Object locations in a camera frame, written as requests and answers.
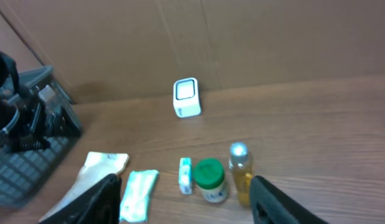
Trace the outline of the small teal packet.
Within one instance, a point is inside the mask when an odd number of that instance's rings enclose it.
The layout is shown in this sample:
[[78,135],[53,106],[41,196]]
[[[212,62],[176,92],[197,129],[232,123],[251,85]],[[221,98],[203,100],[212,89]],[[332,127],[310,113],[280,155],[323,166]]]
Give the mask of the small teal packet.
[[179,164],[179,187],[184,195],[192,194],[192,160],[190,157],[182,157]]

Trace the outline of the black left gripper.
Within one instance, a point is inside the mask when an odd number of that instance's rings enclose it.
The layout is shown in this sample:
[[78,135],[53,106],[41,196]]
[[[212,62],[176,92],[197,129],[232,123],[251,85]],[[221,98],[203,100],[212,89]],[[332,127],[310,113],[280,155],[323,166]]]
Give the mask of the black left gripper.
[[21,103],[10,104],[10,95],[0,91],[0,149],[25,152],[48,149],[48,138],[68,136],[68,112],[58,101],[56,92],[49,90],[46,101],[24,86],[13,91]]

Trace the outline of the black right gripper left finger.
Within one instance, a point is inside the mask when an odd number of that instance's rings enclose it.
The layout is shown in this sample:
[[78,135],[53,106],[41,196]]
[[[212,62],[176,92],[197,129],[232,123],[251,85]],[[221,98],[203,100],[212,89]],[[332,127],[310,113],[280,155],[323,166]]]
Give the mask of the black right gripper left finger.
[[122,179],[109,174],[39,224],[118,224]]

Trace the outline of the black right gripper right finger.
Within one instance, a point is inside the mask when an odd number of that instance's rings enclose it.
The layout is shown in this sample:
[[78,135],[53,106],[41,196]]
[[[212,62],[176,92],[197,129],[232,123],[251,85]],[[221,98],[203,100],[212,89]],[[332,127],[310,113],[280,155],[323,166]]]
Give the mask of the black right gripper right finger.
[[251,180],[249,199],[254,224],[327,224],[260,175]]

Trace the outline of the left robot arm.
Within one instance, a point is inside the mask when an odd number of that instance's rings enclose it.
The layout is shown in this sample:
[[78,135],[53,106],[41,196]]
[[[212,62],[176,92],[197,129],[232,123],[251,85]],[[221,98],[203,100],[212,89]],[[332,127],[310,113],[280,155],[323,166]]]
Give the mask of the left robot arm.
[[14,59],[0,51],[0,149],[48,149],[47,138],[71,134],[64,108],[49,105],[21,85]]

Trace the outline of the teal tissue pack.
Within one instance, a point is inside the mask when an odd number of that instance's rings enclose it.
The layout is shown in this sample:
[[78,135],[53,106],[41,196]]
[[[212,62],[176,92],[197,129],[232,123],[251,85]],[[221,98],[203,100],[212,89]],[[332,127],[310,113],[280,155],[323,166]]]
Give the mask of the teal tissue pack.
[[151,192],[158,176],[158,170],[130,173],[120,204],[119,221],[141,223],[148,220]]

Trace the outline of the dark grey plastic mesh basket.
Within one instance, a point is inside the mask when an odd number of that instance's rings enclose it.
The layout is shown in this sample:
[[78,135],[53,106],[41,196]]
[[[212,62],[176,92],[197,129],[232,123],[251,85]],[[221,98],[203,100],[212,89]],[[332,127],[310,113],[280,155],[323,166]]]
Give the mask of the dark grey plastic mesh basket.
[[51,176],[82,134],[81,122],[68,95],[54,79],[52,66],[21,73],[21,85],[41,101],[39,115],[46,116],[48,147],[27,141],[21,152],[0,147],[0,207],[23,207]]

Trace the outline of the white barcode scanner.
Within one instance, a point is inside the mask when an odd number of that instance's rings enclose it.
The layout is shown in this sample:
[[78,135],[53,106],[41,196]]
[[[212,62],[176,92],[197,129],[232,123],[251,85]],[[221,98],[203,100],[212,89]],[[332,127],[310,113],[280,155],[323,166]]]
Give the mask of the white barcode scanner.
[[179,118],[198,116],[202,113],[196,78],[184,78],[174,83],[173,106]]

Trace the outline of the white orange snack packet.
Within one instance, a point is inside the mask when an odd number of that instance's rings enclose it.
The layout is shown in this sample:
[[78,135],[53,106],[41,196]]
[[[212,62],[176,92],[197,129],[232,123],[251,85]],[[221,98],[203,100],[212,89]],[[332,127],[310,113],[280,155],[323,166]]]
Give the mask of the white orange snack packet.
[[126,153],[90,151],[71,189],[43,217],[40,218],[40,221],[48,219],[48,217],[51,217],[61,209],[65,208],[66,205],[69,205],[76,200],[77,197],[81,196],[107,175],[119,175],[126,168],[128,160],[129,155]]

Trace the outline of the green lid white jar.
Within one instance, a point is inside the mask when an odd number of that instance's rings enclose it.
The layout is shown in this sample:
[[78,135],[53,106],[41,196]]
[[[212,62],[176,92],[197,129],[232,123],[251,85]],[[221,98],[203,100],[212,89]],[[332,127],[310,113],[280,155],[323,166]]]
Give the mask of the green lid white jar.
[[229,187],[225,170],[219,160],[215,158],[200,160],[193,169],[193,179],[207,202],[221,203],[226,200]]

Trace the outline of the yellow oil bottle silver cap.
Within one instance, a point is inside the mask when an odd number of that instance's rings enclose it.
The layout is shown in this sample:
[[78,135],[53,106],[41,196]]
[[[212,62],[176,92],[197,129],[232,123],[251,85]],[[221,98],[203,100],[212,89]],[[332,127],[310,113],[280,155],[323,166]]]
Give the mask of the yellow oil bottle silver cap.
[[244,207],[249,207],[253,160],[251,152],[245,143],[235,142],[230,146],[229,168],[239,203]]

